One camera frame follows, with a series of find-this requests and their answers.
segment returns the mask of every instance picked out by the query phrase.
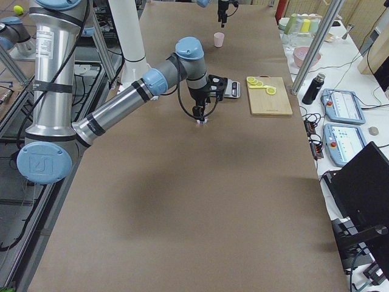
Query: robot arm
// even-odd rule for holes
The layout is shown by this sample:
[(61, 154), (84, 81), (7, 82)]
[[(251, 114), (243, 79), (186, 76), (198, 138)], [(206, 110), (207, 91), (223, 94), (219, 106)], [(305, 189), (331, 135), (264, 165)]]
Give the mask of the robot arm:
[(205, 106), (211, 86), (217, 83), (216, 100), (221, 100), (227, 86), (227, 79), (207, 74), (201, 43), (190, 36), (181, 39), (176, 45), (176, 52), (157, 67), (146, 72), (140, 80), (132, 83), (130, 87), (80, 122), (73, 123), (78, 141), (86, 147), (92, 145), (94, 139), (103, 135), (117, 122), (153, 96), (167, 92), (182, 80), (187, 81), (190, 94), (196, 101), (193, 115), (198, 120), (204, 120), (201, 106)]
[(118, 96), (71, 125), (75, 43), (88, 18), (90, 3), (82, 0), (31, 0), (30, 17), (36, 22), (33, 122), (26, 129), (25, 146), (19, 152), (19, 171), (38, 184), (66, 177), (84, 150), (117, 122), (152, 96), (186, 80), (196, 105), (193, 114), (204, 121), (211, 92), (222, 99), (227, 79), (208, 75), (204, 51), (196, 38), (181, 39), (176, 52)]
[[(229, 0), (219, 0), (218, 1), (218, 21), (221, 23), (221, 27), (224, 27), (224, 24), (227, 23), (227, 10), (229, 8), (230, 1)], [(238, 9), (239, 3), (238, 0), (233, 0), (232, 5)]]
[(48, 137), (43, 137), (40, 141), (24, 146), (17, 158), (19, 171), (28, 180), (38, 184), (55, 183), (63, 179), (70, 173), (72, 161), (82, 155), (83, 150), (78, 153), (72, 151), (74, 146), (78, 149), (82, 149), (82, 146), (90, 147), (94, 139), (117, 122), (153, 96), (165, 93), (182, 80), (187, 81), (191, 96), (196, 101), (193, 115), (199, 120), (204, 119), (201, 106), (205, 106), (211, 86), (216, 87), (216, 102), (222, 99), (227, 86), (226, 78), (207, 74), (200, 41), (194, 37), (183, 38), (177, 43), (176, 52), (167, 60), (150, 69), (140, 80), (133, 82), (86, 118), (73, 123), (72, 129), (76, 133), (76, 139), (71, 142), (73, 145), (69, 142), (61, 143), (60, 140), (52, 142)]
[(0, 46), (10, 50), (15, 44), (24, 56), (35, 53), (35, 44), (19, 18), (9, 16), (0, 19)]
[[(194, 0), (199, 6), (206, 7), (208, 6), (210, 0)], [(218, 22), (221, 23), (221, 27), (224, 27), (224, 24), (227, 23), (227, 10), (229, 9), (230, 0), (218, 0)], [(239, 7), (238, 0), (232, 0), (232, 5), (235, 8)]]

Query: tennis ball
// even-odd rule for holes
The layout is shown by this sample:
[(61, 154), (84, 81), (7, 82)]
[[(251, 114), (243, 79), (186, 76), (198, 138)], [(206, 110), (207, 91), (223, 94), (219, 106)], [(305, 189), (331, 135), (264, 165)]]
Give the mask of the tennis ball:
[(23, 10), (23, 7), (21, 7), (20, 5), (15, 5), (13, 7), (13, 11), (17, 14), (17, 15), (22, 15), (24, 13), (24, 10)]

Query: blue joint cap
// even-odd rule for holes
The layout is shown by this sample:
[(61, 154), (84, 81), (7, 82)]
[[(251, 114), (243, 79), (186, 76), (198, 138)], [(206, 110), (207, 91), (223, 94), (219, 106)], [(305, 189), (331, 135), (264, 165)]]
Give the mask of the blue joint cap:
[(18, 18), (16, 16), (9, 16), (9, 17), (4, 17), (4, 18), (0, 19), (0, 23), (4, 23), (4, 24), (21, 24), (22, 21), (20, 20), (20, 18)]
[(208, 6), (210, 0), (197, 0), (197, 5), (204, 8)]
[(40, 6), (51, 10), (69, 10), (81, 2), (81, 0), (35, 0)]
[(10, 50), (13, 48), (13, 43), (10, 40), (0, 36), (0, 46), (2, 46), (4, 50)]
[(43, 141), (24, 146), (16, 164), (22, 176), (37, 184), (56, 183), (72, 170), (70, 155), (57, 144)]
[(95, 33), (95, 28), (94, 27), (87, 27), (83, 30), (83, 37), (92, 37), (93, 34)]
[(155, 68), (151, 68), (144, 73), (142, 79), (154, 96), (159, 96), (168, 90), (168, 82), (165, 76)]
[(176, 54), (184, 60), (198, 60), (204, 57), (200, 41), (193, 36), (187, 36), (178, 41)]

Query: white table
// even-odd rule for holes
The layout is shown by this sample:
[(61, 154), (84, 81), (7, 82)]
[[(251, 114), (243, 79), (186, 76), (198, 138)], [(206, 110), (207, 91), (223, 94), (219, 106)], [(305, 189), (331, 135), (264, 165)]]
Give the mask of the white table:
[[(336, 89), (355, 91), (358, 98), (367, 105), (379, 104), (378, 100), (373, 96), (373, 92), (382, 104), (388, 104), (389, 100), (383, 90), (379, 87), (379, 84), (374, 78), (374, 76), (362, 75), (358, 71), (357, 66), (361, 62), (362, 57), (360, 56), (359, 50), (354, 44), (354, 41), (349, 35), (347, 36), (347, 39), (341, 39), (343, 34), (346, 32), (344, 26), (341, 25), (340, 27), (332, 27), (329, 32), (337, 38), (333, 43), (323, 43), (323, 46), (320, 49), (322, 58), (315, 66), (311, 68), (310, 73), (307, 75), (305, 82), (301, 87), (301, 90), (298, 92), (297, 98), (300, 105), (303, 106), (308, 113), (319, 113), (321, 116), (324, 116), (325, 112), (324, 107), (320, 101), (320, 96), (322, 94), (323, 89), (333, 89), (335, 88), (335, 86)], [(294, 63), (293, 50), (293, 47), (289, 45), (284, 45), (284, 51), (288, 60), (289, 70), (291, 72), (292, 79), (294, 80), (299, 68)], [(343, 64), (351, 62), (352, 60), (355, 60), (355, 62), (342, 66), (341, 68), (319, 69), (327, 66), (341, 66)], [(322, 90), (319, 92), (316, 100), (312, 103), (312, 105), (305, 105), (301, 102), (301, 100), (306, 90), (308, 89), (308, 86), (311, 84), (311, 80), (319, 72), (323, 72), (326, 75)], [(305, 109), (300, 109), (301, 115), (306, 114)], [(363, 135), (365, 136), (366, 141), (368, 143), (374, 141), (378, 146), (389, 144), (389, 127), (387, 127), (387, 125), (389, 125), (389, 107), (363, 111), (363, 115), (365, 116), (366, 123), (364, 125), (361, 125), (360, 127), (363, 131)], [(328, 122), (331, 121), (326, 117), (324, 123)], [(379, 134), (377, 136), (370, 135), (368, 129), (372, 126), (377, 127), (379, 129)], [(317, 134), (323, 137), (323, 119), (320, 121), (319, 126), (315, 130)], [(389, 147), (381, 148), (381, 150), (386, 155), (386, 157), (389, 157)], [(331, 158), (329, 157), (329, 153), (326, 150), (323, 151), (324, 158), (319, 159), (317, 164), (317, 174), (319, 177), (321, 177), (323, 173), (328, 170), (340, 169), (339, 167), (336, 167), (336, 165), (332, 162)], [(334, 220), (336, 218), (342, 218), (342, 215), (340, 214), (335, 204), (335, 201), (327, 188), (327, 185), (324, 181), (322, 181), (321, 185), (323, 195), (326, 200), (327, 210), (331, 220)], [(356, 284), (357, 287), (361, 287), (366, 282), (367, 279), (362, 274), (362, 271), (364, 271), (367, 267), (368, 265), (360, 266), (354, 271), (353, 282)], [(389, 291), (389, 281), (385, 280), (379, 287), (368, 286), (364, 289), (364, 291), (372, 290), (382, 292)]]

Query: black water bottle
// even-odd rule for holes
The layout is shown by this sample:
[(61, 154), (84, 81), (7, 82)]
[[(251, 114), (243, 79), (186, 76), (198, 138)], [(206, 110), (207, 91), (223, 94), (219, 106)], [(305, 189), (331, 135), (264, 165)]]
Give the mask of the black water bottle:
[(311, 85), (309, 85), (308, 90), (306, 91), (304, 97), (303, 97), (303, 103), (306, 105), (311, 105), (312, 102), (316, 99), (316, 96), (318, 92), (320, 91), (320, 88), (322, 88), (324, 84), (324, 78), (326, 75), (323, 73), (317, 74), (317, 76), (312, 80)]

